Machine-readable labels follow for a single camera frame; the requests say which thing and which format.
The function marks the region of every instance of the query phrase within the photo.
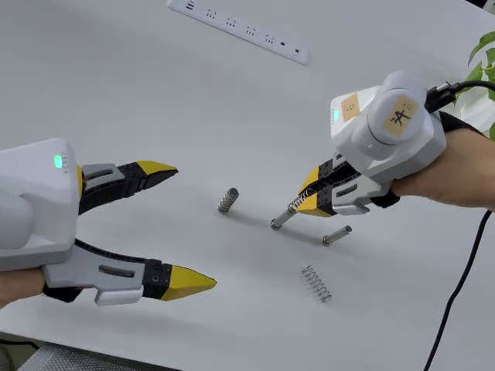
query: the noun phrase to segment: coil spring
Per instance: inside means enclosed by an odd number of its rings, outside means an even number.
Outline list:
[[[330,294],[330,291],[326,288],[325,284],[319,278],[318,274],[315,272],[315,269],[311,265],[303,268],[301,273],[314,289],[314,292],[318,294],[319,299],[323,303],[326,303],[332,298],[332,294]]]
[[[294,201],[289,203],[287,209],[291,210],[293,213],[297,213],[297,209],[302,205],[305,199],[310,197],[315,191],[308,188],[306,191],[302,192],[299,196],[297,196]]]
[[[228,213],[230,207],[235,203],[237,197],[239,197],[239,192],[235,188],[229,189],[218,204],[218,211],[220,211],[221,213]]]

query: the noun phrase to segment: hand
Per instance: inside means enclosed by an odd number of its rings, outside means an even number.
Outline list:
[[[41,294],[44,285],[41,268],[0,272],[0,308],[18,299]]]
[[[469,129],[451,131],[446,138],[445,151],[430,166],[395,180],[392,191],[495,210],[495,143]]]

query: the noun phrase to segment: beige label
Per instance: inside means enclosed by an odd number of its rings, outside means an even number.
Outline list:
[[[384,130],[390,134],[400,137],[414,116],[418,104],[411,98],[401,95],[392,107],[387,120],[384,122]]]
[[[348,122],[353,117],[359,114],[359,102],[357,101],[357,93],[354,93],[342,101],[343,122]]]

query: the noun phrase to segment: metal bolt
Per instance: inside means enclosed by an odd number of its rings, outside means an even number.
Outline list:
[[[295,215],[295,212],[287,208],[277,219],[272,219],[270,226],[273,230],[279,230],[283,223],[291,219]]]
[[[330,246],[332,243],[340,240],[341,238],[349,235],[353,229],[350,226],[345,226],[341,230],[337,230],[335,233],[329,234],[328,236],[323,236],[322,243],[325,246]]]
[[[235,188],[229,189],[218,204],[218,211],[223,214],[228,213],[229,209],[235,203],[237,197],[239,197],[239,191],[237,191]]]

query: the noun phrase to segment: power strip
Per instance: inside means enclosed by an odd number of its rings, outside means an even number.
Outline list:
[[[306,48],[286,38],[276,36],[267,29],[203,5],[197,0],[168,0],[167,6],[176,12],[188,15],[285,58],[304,65],[308,63],[309,51]]]

